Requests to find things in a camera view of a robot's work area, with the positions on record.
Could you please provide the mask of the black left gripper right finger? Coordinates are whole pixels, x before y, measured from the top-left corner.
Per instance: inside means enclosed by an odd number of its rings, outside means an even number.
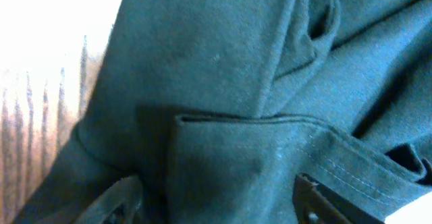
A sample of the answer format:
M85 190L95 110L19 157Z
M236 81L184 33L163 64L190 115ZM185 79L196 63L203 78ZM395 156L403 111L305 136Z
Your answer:
M356 223L355 206L307 174L294 180L292 202L299 223Z

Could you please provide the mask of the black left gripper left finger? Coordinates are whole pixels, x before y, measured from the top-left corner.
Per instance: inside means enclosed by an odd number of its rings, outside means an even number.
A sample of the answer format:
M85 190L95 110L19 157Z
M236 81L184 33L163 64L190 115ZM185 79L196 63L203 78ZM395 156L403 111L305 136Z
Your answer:
M137 176L122 178L101 194L74 224L137 224L143 222L142 184Z

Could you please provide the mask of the black t-shirt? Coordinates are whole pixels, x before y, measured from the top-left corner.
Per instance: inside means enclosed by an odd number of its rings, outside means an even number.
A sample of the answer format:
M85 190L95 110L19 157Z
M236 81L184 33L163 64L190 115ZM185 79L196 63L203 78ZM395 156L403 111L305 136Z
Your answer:
M16 223L137 175L151 223L383 220L431 191L431 0L122 0L85 116Z

